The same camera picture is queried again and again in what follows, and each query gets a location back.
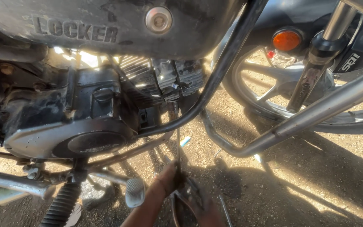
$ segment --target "engine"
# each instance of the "engine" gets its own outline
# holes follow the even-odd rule
[[[86,69],[73,62],[65,68],[46,61],[39,76],[0,63],[13,79],[0,104],[0,146],[40,159],[115,152],[134,143],[139,129],[160,124],[166,103],[203,85],[200,60],[120,56],[123,77],[109,61]]]

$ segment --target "hand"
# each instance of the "hand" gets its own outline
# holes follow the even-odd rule
[[[205,192],[204,188],[194,181],[199,189],[202,206],[200,206],[193,197],[189,197],[190,207],[193,209],[200,227],[225,227],[221,215],[211,196]]]
[[[176,160],[167,164],[163,171],[160,172],[154,179],[156,184],[161,186],[164,189],[164,197],[169,196],[172,192],[174,192],[179,185],[179,182],[176,182],[176,167],[178,162]]]

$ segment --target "wheel spoke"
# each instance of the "wheel spoke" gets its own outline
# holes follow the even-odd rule
[[[257,101],[265,102],[278,95],[279,94],[278,94],[277,86],[274,85],[274,87],[272,87],[270,90],[268,90],[266,93],[264,93],[264,95],[262,95],[260,98],[258,98]]]
[[[259,74],[267,75],[278,80],[280,83],[297,81],[303,71],[303,68],[280,69],[276,67],[264,66],[260,64],[242,62],[240,70],[249,70]]]

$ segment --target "motorcycle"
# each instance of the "motorcycle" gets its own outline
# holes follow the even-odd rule
[[[363,75],[334,82],[335,74],[363,68],[363,1],[267,2],[0,0],[0,147],[8,151],[0,157],[27,173],[0,173],[0,207],[29,194],[47,199],[64,183],[40,224],[64,226],[89,174],[125,185],[126,203],[136,207],[143,182],[106,167],[159,146],[174,131],[179,139],[178,129],[198,115],[210,139],[235,157],[306,129],[363,133],[363,110],[344,112],[363,102]],[[199,93],[202,59],[216,45]],[[263,48],[301,61],[286,68],[246,61]],[[99,64],[88,64],[84,51]],[[245,86],[243,70],[276,85],[258,96]],[[246,147],[233,145],[205,110],[221,82],[240,104],[281,123]],[[289,100],[286,107],[267,101],[277,95]],[[51,173],[46,162],[70,170]]]

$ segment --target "front wheel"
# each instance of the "front wheel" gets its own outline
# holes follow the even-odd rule
[[[272,59],[267,59],[263,46],[246,46],[240,50],[222,84],[234,100],[251,112],[272,121],[282,122],[294,115],[285,107],[297,80],[284,78],[284,85],[281,86],[281,76],[272,75],[270,72],[290,70],[296,73],[293,76],[296,78],[300,76],[303,65],[295,62],[295,59],[282,55],[275,55]],[[269,66],[268,71],[264,66],[261,66],[260,69],[260,71],[267,71],[267,75],[252,71],[255,64]],[[340,75],[339,78],[337,75],[334,77],[331,71],[328,73],[331,78],[326,76],[326,81],[332,84],[330,90],[339,89],[341,85],[358,76],[348,73]],[[363,103],[320,123],[311,130],[337,134],[363,134]]]

